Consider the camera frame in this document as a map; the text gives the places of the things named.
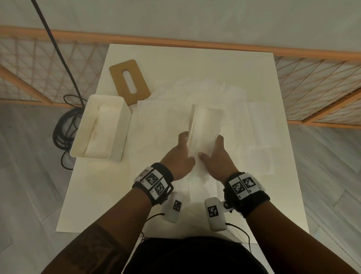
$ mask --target tattoo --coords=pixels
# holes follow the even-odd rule
[[[129,254],[100,225],[92,224],[64,250],[68,260],[86,274],[120,273]]]

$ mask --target right hand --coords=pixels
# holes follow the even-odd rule
[[[221,135],[218,135],[216,139],[211,157],[203,152],[199,152],[198,157],[204,163],[209,174],[223,185],[229,176],[238,172],[231,157],[225,150],[224,138]]]

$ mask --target wrist strap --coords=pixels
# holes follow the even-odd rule
[[[237,172],[231,175],[224,188],[225,200],[246,218],[256,207],[270,197],[262,185],[249,173]]]
[[[152,205],[162,204],[173,191],[173,175],[167,167],[154,163],[134,180],[132,188],[140,188],[149,197]]]

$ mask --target gray floor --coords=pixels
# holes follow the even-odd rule
[[[1,273],[38,274],[76,237],[55,233],[71,171],[52,131],[65,111],[0,105]],[[361,131],[289,128],[310,233],[361,273]]]

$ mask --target tissue box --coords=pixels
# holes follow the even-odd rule
[[[99,138],[102,138],[102,140],[96,139],[96,141],[106,143],[104,145],[104,151],[102,153],[93,153],[92,155],[92,153],[87,151],[87,148],[89,141],[91,140],[92,132],[96,130],[96,128],[101,128],[101,125],[98,125],[97,123],[104,122],[104,119],[98,120],[101,106],[118,107],[120,113],[119,115],[113,116],[113,120],[109,119],[107,123],[102,125],[104,128],[108,127],[108,131],[106,131],[108,132],[108,135],[104,132],[100,132],[98,136]],[[120,161],[123,154],[130,116],[130,109],[125,103],[123,97],[97,94],[91,95],[80,121],[79,129],[70,150],[70,155],[76,158],[109,159]]]

